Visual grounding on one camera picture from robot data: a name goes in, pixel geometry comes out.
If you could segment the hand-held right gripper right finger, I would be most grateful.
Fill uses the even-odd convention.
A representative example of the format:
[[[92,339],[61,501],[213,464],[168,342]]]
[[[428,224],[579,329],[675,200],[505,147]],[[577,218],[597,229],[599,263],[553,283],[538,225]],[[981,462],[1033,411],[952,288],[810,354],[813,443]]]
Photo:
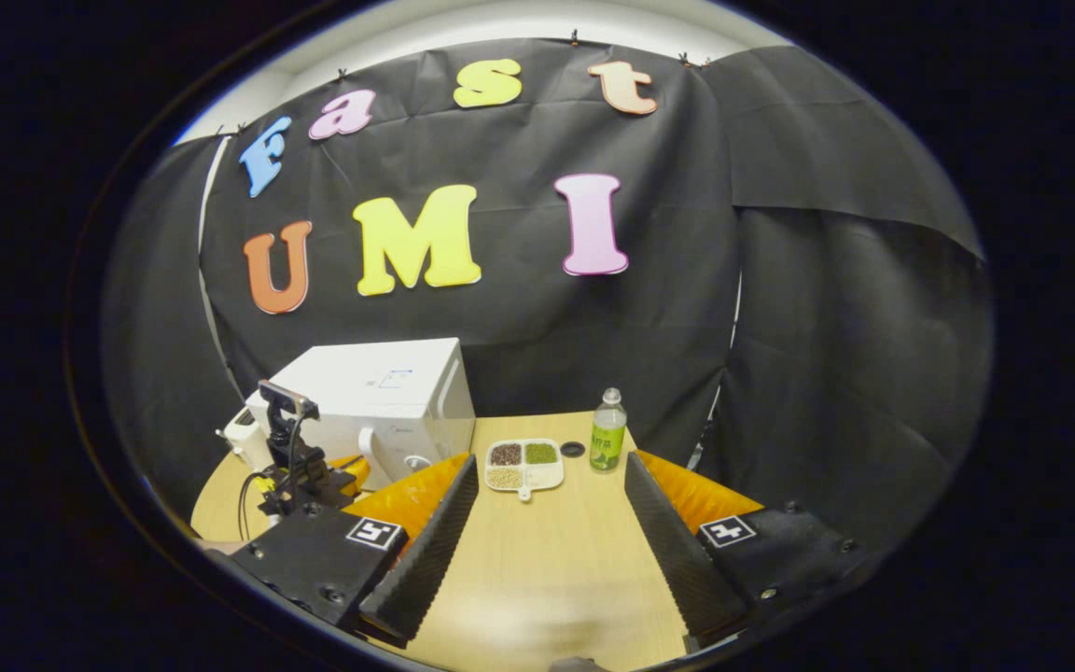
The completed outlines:
[[[690,650],[782,635],[878,569],[871,546],[797,498],[760,503],[645,451],[626,494],[687,626]]]

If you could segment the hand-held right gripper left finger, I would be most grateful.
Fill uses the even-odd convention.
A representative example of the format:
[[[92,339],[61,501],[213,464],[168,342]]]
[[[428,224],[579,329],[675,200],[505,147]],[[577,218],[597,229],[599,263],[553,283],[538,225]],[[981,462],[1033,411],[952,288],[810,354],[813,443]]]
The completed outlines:
[[[319,621],[404,647],[434,604],[479,489],[477,459],[460,454],[347,510],[304,503],[226,560]]]

